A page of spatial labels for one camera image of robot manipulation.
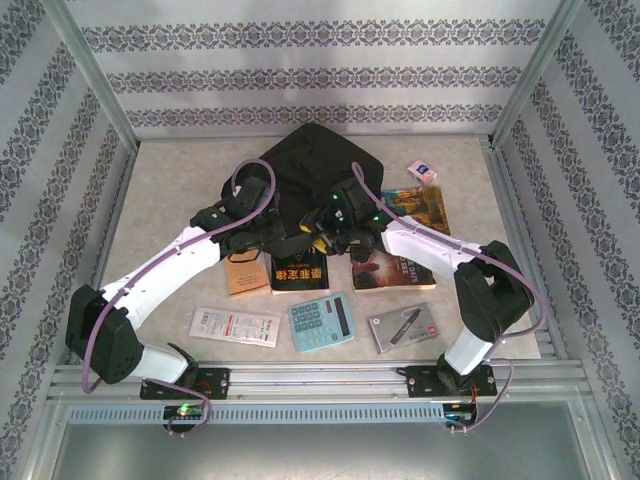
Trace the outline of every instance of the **pen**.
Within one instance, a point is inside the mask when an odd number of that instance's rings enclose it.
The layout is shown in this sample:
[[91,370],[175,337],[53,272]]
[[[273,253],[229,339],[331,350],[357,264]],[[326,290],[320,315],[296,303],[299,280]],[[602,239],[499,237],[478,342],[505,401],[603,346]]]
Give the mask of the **pen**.
[[420,315],[420,312],[421,312],[420,308],[416,308],[414,310],[414,312],[411,314],[409,319],[406,322],[404,322],[404,325],[400,327],[400,330],[398,330],[396,334],[393,336],[393,338],[391,339],[391,345],[396,345],[400,341],[400,339],[404,336],[404,334],[407,333],[407,330],[409,330],[411,325],[413,325],[413,322],[416,321],[416,318],[418,318],[418,316]]

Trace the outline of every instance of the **book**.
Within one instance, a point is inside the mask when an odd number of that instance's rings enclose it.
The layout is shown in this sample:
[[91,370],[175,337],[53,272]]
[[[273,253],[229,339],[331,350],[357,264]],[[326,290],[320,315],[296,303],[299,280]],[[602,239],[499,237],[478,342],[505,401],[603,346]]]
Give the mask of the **book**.
[[[451,235],[439,186],[410,187],[382,192],[386,205],[399,215],[411,215],[422,225]],[[436,287],[428,268],[403,257],[374,251],[366,262],[351,254],[351,275],[356,292],[384,289],[432,289]]]
[[438,327],[426,303],[419,303],[369,319],[378,353],[437,337]]
[[271,257],[271,289],[274,295],[304,290],[328,291],[327,256],[311,247],[289,257]]
[[256,258],[256,251],[232,255],[224,259],[227,271],[229,297],[238,298],[271,291],[269,276],[262,254]]

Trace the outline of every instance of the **blue calculator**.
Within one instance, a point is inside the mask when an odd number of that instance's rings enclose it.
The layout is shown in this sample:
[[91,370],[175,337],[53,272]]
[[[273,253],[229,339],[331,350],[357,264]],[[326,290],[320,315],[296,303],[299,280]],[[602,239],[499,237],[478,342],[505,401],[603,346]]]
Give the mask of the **blue calculator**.
[[289,308],[293,343],[298,352],[311,352],[354,337],[353,317],[343,293]]

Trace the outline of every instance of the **white package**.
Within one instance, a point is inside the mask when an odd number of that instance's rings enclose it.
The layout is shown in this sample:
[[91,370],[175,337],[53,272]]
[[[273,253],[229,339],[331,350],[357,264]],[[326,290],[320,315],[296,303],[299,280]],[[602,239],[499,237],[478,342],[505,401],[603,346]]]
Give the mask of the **white package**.
[[198,307],[189,336],[275,348],[280,318]]

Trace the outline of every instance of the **black book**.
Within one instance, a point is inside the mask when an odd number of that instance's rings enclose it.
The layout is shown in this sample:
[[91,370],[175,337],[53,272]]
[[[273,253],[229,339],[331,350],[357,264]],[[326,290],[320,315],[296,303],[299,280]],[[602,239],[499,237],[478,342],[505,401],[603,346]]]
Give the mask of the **black book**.
[[327,256],[311,247],[285,258],[271,257],[271,289],[278,293],[329,290]]

